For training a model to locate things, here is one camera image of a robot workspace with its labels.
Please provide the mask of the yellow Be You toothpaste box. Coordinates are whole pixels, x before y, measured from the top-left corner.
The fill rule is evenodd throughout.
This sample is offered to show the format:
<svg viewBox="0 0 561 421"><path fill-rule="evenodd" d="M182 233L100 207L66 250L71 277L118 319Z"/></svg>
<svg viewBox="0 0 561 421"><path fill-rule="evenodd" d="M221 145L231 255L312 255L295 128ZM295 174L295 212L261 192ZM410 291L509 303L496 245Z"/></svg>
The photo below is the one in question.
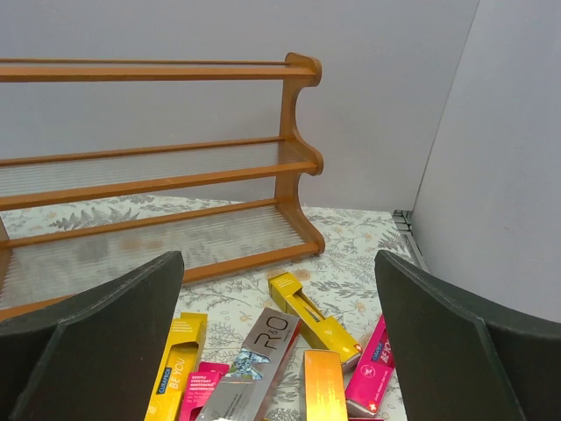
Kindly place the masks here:
<svg viewBox="0 0 561 421"><path fill-rule="evenodd" d="M198 369L208 316L182 312L170 325L145 421L178 420L188 376Z"/></svg>

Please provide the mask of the floral patterned table mat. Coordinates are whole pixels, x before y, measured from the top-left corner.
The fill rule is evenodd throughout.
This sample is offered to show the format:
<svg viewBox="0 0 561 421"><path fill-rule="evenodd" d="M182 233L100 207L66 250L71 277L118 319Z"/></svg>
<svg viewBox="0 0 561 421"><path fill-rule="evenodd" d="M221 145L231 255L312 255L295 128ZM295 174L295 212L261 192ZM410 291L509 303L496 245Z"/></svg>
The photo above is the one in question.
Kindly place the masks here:
<svg viewBox="0 0 561 421"><path fill-rule="evenodd" d="M1 215L12 239L137 221L212 208L211 199L173 196L121 196L57 204ZM305 215L323 235L324 252L238 275L183 287L178 312L208 317L202 359L232 363L258 316L273 305L271 277L289 272L320 311L334 317L361 345L370 339L380 314L374 258L381 249L408 258L406 244L391 215L369 210L308 207ZM13 252L1 288L5 309L77 293L114 279L168 250L179 250L187 268L296 246L296 233L270 208L240 216L216 215L209 221L146 227L93 238L21 247Z"/></svg>

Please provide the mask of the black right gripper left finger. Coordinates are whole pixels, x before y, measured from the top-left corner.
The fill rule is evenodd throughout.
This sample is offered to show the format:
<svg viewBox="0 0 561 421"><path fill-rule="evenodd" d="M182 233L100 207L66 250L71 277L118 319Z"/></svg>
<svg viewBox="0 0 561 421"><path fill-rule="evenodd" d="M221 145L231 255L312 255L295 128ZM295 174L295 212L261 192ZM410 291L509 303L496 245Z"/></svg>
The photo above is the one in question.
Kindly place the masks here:
<svg viewBox="0 0 561 421"><path fill-rule="evenodd" d="M184 273L166 252L1 323L3 420L141 420Z"/></svg>

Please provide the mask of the pink Be You toothpaste box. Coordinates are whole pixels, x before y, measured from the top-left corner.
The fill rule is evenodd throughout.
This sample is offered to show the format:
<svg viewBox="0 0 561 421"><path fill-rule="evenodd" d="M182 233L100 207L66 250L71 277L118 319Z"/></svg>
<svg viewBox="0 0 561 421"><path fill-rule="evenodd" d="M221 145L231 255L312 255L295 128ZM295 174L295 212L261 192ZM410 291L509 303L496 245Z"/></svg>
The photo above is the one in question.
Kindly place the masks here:
<svg viewBox="0 0 561 421"><path fill-rule="evenodd" d="M386 321L381 316L345 389L351 417L376 417L394 368Z"/></svg>

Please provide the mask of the wooden three-tier shelf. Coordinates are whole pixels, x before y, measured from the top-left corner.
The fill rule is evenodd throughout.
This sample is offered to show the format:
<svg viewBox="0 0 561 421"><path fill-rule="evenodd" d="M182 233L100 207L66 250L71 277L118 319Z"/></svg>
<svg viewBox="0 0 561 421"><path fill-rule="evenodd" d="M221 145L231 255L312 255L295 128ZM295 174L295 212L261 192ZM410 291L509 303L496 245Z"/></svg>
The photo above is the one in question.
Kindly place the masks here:
<svg viewBox="0 0 561 421"><path fill-rule="evenodd" d="M279 81L280 129L265 138L17 158L1 162L1 208L21 211L165 190L274 178L272 196L245 203L67 232L1 236L1 316L58 303L178 250L191 283L318 255L323 235L302 211L302 175L323 171L322 155L302 139L296 103L315 87L321 62L297 53L282 61L12 59L4 83Z"/></svg>

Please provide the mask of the orange gold toothpaste box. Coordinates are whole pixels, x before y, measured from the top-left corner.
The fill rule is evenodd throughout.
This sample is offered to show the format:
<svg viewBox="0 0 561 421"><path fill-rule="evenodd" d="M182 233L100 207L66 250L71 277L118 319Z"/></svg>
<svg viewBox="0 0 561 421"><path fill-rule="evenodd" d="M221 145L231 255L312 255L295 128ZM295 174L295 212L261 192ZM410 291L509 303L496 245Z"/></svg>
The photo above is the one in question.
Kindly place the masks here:
<svg viewBox="0 0 561 421"><path fill-rule="evenodd" d="M299 406L302 420L348 420L344 377L338 353L305 350L301 380Z"/></svg>

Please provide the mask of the silver R&O Ice Mint box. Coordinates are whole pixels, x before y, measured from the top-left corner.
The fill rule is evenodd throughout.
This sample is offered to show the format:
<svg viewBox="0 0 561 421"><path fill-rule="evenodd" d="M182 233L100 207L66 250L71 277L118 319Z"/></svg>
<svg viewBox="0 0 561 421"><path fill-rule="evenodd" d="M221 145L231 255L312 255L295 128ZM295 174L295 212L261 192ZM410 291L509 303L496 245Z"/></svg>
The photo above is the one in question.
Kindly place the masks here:
<svg viewBox="0 0 561 421"><path fill-rule="evenodd" d="M254 421L266 418L300 333L297 317L265 308L197 418Z"/></svg>

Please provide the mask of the small pink toothpaste box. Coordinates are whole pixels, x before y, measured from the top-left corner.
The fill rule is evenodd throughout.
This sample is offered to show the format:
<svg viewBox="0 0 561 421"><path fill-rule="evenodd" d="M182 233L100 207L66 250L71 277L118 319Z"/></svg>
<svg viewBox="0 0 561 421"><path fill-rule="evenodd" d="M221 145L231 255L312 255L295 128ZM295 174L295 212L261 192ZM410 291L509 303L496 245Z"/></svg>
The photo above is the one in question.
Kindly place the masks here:
<svg viewBox="0 0 561 421"><path fill-rule="evenodd" d="M197 371L188 375L188 383L181 404L179 421L195 421L203 406L230 366L201 361Z"/></svg>

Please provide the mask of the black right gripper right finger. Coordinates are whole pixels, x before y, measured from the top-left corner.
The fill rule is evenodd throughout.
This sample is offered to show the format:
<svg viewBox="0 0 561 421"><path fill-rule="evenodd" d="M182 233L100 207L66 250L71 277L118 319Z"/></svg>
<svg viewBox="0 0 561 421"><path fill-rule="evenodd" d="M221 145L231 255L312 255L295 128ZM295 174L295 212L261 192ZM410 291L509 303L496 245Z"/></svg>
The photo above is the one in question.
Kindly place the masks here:
<svg viewBox="0 0 561 421"><path fill-rule="evenodd" d="M558 420L560 325L375 257L409 420Z"/></svg>

